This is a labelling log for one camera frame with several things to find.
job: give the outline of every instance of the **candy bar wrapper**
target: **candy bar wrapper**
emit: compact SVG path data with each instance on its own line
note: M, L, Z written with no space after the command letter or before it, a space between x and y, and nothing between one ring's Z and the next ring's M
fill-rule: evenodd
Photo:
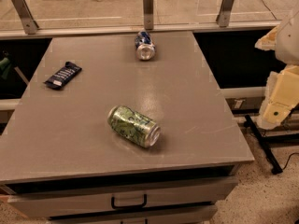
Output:
M51 89L59 90L81 70L82 68L74 63L66 62L64 67L45 81L45 84Z

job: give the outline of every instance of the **table top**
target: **table top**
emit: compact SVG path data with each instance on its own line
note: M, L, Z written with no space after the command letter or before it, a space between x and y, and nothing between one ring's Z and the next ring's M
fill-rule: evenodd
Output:
M0 183L253 161L192 33L151 35L157 52L146 62L135 35L53 38L1 136ZM47 88L67 61L82 72L61 91ZM157 143L145 149L113 132L115 105L154 119Z

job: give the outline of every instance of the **aluminum can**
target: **aluminum can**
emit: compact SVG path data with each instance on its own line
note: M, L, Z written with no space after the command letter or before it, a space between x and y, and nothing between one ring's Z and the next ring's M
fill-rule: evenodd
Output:
M153 146L160 135L155 121L127 106L112 108L107 122L116 133L142 147Z
M150 34L141 31L135 38L136 55L140 60L149 60L155 55L155 45L153 44Z

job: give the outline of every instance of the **green can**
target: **green can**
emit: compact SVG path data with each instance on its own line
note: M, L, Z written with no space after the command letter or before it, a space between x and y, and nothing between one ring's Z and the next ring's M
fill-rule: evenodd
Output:
M142 147L153 146L160 135L155 121L127 106L112 108L107 121L116 133Z

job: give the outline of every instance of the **metal bar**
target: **metal bar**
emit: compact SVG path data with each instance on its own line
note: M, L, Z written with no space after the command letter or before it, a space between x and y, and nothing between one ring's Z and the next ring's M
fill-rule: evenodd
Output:
M148 220L147 219L144 220L144 224L148 224Z
M21 99L0 100L0 112L15 110Z
M20 68L18 66L15 67L15 71L18 73L18 75L20 76L20 78L22 79L22 81L25 82L25 84L28 86L29 84L29 80L26 78L26 76L24 75L24 73L20 70Z
M296 142L296 145L298 146L299 133L268 136L268 137L265 137L263 140L266 142L270 142L270 143L271 142L273 142L273 143Z
M14 194L16 194L16 192L14 190L12 190L11 188L9 188L6 185L0 185L0 190L2 190L3 192L5 192L8 195L14 195Z
M148 195L147 194L144 194L143 195L143 203L141 204L136 204L136 205L125 205L125 206L119 206L119 205L116 205L115 204L115 197L112 197L111 198L111 207L115 210L117 209L122 209L122 210L131 210L131 209L135 209L135 208L142 208L144 207L147 202L148 202Z
M143 0L144 28L153 29L153 0Z
M279 166L279 163L277 161L277 159L275 158L275 156L273 155L271 148L268 146L268 144L264 141L263 137L261 136L259 130L256 128L255 124L253 123L253 121L251 120L251 117L249 115L245 116L246 119L246 124L244 124L245 126L249 126L253 132L253 134L255 135L255 137L258 139L259 144L261 146L261 148L263 149L263 152L266 155L267 160L272 164L273 169L272 169L272 174L273 175L277 175L282 173L282 169Z
M236 175L236 172L240 169L241 165L240 164L236 164L234 166L234 168L231 170L229 175Z
M34 18L29 10L29 7L27 6L26 1L25 0L11 0L11 1L18 12L25 33L28 35L36 34L38 30L38 25L34 21Z
M216 22L220 27L226 27L229 25L233 4L234 0L222 0L221 10L216 19Z
M249 31L272 29L279 25L280 21L247 21L230 22L230 27L220 28L216 22L202 24L155 24L155 31L192 31L194 33L205 32L228 32L228 31ZM23 30L0 31L0 40L14 39L34 39L34 38L53 38L80 35L115 35L115 34L135 34L142 29L141 26L120 26L120 27L94 27L94 28L57 28L39 29L35 35L25 35Z

